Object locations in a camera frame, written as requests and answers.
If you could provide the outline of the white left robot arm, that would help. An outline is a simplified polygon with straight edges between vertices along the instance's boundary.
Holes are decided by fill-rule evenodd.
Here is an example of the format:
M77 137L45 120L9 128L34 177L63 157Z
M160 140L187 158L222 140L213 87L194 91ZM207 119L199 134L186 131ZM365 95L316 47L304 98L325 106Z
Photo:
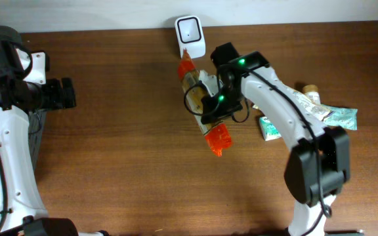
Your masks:
M35 181L29 115L74 108L70 78L42 81L38 53L0 39L0 235L80 235L68 218L51 218Z

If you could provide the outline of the blue white tissue packet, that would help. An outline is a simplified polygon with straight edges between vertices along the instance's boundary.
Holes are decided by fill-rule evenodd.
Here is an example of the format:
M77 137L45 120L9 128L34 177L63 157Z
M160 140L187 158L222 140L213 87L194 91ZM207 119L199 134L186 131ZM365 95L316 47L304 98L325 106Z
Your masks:
M276 129L276 127L270 122L270 120L267 117L259 118L259 126L261 128L262 135L265 141L276 140L282 137Z

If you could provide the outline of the yellow wet wipes packet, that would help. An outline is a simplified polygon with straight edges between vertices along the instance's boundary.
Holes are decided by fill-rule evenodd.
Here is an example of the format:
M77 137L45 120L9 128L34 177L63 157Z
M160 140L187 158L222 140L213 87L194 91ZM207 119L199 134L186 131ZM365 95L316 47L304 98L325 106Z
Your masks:
M285 87L297 99L300 105L302 105L307 112L313 114L317 119L324 121L325 118L332 114L330 109L323 107L322 104L313 103L303 94L303 92L295 90L287 85Z

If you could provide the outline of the orange spaghetti packet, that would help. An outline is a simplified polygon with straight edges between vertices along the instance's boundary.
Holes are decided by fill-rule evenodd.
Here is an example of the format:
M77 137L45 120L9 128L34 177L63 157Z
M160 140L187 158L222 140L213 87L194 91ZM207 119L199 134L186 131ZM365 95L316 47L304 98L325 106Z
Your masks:
M178 79L184 92L184 106L188 111L202 114L203 104L201 99L209 95L205 86L199 81L200 70L196 69L190 55L184 51L178 65ZM198 126L211 151L218 157L224 149L232 145L232 139L223 121L202 124L201 116L195 115Z

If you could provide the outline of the teal snack packet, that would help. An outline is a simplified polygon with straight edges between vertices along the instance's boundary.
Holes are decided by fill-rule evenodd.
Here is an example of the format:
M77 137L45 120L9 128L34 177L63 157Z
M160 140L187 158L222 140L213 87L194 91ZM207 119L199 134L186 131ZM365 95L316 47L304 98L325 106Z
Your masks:
M357 130L357 113L355 108L337 108L333 106L322 105L323 107L330 109L332 114L324 119L324 123L328 126L337 127L340 126L348 130Z

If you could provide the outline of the white cream tube gold cap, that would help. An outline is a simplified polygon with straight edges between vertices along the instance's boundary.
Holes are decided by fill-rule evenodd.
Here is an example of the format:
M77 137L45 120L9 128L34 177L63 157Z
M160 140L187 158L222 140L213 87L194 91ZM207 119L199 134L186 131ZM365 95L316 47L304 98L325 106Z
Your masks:
M320 94L316 85L306 85L303 87L303 94L315 104L321 104Z

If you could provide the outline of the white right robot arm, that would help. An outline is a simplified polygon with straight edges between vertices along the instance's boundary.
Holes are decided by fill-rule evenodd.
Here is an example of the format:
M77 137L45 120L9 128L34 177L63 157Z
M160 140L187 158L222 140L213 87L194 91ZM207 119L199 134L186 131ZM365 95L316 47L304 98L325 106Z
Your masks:
M295 199L286 235L325 235L336 196L350 180L350 140L342 127L328 127L307 111L278 79L270 62L255 51L240 55L232 43L217 46L216 95L202 99L203 124L233 117L246 99L277 128L289 150L285 184Z

